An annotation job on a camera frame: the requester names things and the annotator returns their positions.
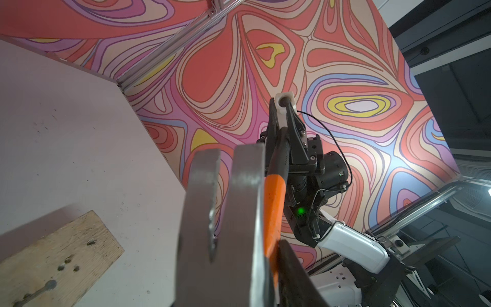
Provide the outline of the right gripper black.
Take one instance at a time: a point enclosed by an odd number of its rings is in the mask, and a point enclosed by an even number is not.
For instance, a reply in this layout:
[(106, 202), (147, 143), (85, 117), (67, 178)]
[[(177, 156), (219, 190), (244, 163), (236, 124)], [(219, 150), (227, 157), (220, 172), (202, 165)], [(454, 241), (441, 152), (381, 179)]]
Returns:
[[(335, 151), (324, 153), (320, 136), (306, 138), (300, 132), (305, 129), (291, 103), (286, 109), (286, 121), (290, 140), (290, 166), (287, 184), (293, 192), (325, 189), (344, 192), (349, 188), (349, 171), (343, 157)], [(269, 101), (267, 125), (266, 161), (270, 161), (276, 147), (279, 121), (275, 99)]]

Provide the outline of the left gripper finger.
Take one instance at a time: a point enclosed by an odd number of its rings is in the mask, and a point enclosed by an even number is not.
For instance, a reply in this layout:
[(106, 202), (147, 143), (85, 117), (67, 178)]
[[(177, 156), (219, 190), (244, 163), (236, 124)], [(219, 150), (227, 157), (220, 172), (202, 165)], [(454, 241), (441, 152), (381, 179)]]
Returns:
[(328, 307), (289, 242), (280, 240), (278, 252), (280, 306)]

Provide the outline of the claw hammer orange black handle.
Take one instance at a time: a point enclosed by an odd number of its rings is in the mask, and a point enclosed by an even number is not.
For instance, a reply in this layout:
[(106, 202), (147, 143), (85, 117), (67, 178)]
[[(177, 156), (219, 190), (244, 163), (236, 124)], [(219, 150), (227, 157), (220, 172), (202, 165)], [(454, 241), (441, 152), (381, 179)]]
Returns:
[(178, 236), (175, 306), (275, 306), (277, 249), (290, 144), (282, 128), (265, 165), (263, 144), (235, 149), (221, 232), (214, 232), (219, 149), (198, 152)]

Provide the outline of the wooden block with nails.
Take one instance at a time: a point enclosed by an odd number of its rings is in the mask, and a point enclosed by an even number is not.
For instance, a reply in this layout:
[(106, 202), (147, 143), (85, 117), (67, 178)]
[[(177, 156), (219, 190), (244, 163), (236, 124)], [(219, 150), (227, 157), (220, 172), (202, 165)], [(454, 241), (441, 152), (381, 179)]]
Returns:
[(56, 288), (24, 306), (75, 306), (123, 253), (89, 211), (1, 262), (1, 306), (13, 306), (49, 280)]

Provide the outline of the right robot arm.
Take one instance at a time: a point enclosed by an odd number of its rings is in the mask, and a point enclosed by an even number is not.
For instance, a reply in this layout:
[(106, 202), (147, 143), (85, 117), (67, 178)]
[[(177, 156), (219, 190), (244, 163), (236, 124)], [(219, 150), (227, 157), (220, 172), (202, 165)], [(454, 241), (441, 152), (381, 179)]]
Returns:
[[(259, 141), (265, 145), (264, 250), (274, 299), (280, 306), (389, 306), (404, 264), (381, 240), (321, 211), (350, 187), (352, 170), (342, 150), (326, 153), (320, 136), (307, 137), (291, 93), (271, 98)], [(284, 222), (301, 243), (328, 249), (345, 262), (310, 276), (281, 238)]]

